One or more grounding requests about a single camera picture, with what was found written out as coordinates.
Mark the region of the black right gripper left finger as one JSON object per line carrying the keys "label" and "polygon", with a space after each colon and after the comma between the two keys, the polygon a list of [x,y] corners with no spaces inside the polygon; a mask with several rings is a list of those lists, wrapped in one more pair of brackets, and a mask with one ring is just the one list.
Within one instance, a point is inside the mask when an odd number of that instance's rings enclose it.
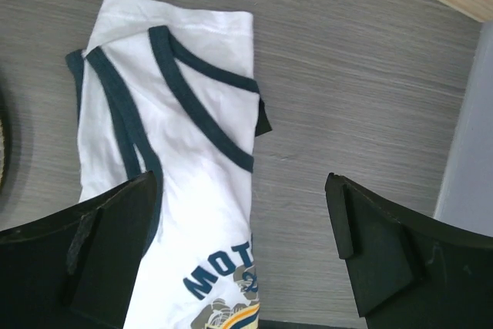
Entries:
{"label": "black right gripper left finger", "polygon": [[121,328],[156,201],[144,173],[1,232],[3,328]]}

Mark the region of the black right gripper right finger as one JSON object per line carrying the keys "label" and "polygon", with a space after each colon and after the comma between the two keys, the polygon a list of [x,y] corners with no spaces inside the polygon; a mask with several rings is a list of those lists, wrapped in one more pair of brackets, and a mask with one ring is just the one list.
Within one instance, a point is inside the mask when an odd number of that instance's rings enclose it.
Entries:
{"label": "black right gripper right finger", "polygon": [[357,312],[369,328],[490,328],[492,238],[330,173],[327,208]]}

